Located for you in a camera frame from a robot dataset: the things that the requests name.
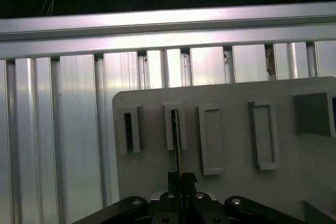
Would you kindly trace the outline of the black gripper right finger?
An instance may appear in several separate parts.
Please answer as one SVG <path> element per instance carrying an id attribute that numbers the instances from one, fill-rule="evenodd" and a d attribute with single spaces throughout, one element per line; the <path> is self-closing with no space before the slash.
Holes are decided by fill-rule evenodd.
<path id="1" fill-rule="evenodd" d="M 230 196 L 223 204 L 196 190 L 196 176 L 182 174 L 186 223 L 299 223 L 299 219 L 242 196 Z"/>

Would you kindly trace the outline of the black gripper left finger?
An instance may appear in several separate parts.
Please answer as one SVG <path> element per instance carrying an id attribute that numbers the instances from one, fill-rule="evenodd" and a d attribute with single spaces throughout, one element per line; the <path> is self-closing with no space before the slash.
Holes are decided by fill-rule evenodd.
<path id="1" fill-rule="evenodd" d="M 75 223 L 180 223 L 181 176 L 178 172 L 169 172 L 167 180 L 168 191 L 154 194 L 150 201 L 130 196 Z"/>

